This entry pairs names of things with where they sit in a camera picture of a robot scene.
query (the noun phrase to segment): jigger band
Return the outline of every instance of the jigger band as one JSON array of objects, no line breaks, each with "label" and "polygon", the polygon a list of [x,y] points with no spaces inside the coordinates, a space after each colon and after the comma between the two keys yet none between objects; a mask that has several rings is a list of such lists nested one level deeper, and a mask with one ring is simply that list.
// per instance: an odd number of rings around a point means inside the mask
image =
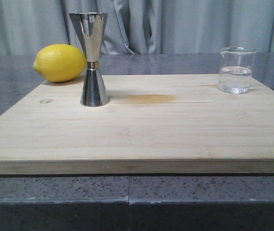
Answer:
[{"label": "jigger band", "polygon": [[99,62],[87,62],[88,69],[96,69],[99,67]]}]

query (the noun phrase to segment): jigger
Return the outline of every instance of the jigger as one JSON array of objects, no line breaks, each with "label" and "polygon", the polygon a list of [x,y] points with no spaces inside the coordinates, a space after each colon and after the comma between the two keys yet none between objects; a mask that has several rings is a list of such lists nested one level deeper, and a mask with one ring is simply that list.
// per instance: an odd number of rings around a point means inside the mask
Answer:
[{"label": "jigger", "polygon": [[109,102],[99,70],[99,55],[108,13],[70,13],[70,18],[87,59],[81,104],[103,106]]}]

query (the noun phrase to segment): double jigger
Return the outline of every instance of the double jigger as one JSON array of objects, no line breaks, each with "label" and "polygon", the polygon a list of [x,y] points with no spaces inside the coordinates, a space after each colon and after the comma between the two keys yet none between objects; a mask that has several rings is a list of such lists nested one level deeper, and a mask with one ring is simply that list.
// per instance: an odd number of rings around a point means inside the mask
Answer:
[{"label": "double jigger", "polygon": [[74,30],[87,59],[87,71],[81,104],[106,105],[109,97],[99,70],[99,56],[108,13],[70,13]]}]

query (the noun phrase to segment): stain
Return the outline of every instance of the stain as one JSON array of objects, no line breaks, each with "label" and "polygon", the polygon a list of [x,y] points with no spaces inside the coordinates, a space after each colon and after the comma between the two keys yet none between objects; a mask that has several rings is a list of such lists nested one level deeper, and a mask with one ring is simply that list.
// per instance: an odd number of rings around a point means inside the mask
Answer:
[{"label": "stain", "polygon": [[118,97],[122,103],[131,104],[171,103],[176,98],[177,97],[175,95],[126,95]]}]

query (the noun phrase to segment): curtain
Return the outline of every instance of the curtain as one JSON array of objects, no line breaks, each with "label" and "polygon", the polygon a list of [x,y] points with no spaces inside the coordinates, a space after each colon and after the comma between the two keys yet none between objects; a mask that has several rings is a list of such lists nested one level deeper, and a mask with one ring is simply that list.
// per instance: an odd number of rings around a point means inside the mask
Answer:
[{"label": "curtain", "polygon": [[101,52],[274,52],[274,0],[0,0],[0,54],[80,48],[68,13],[108,12]]}]

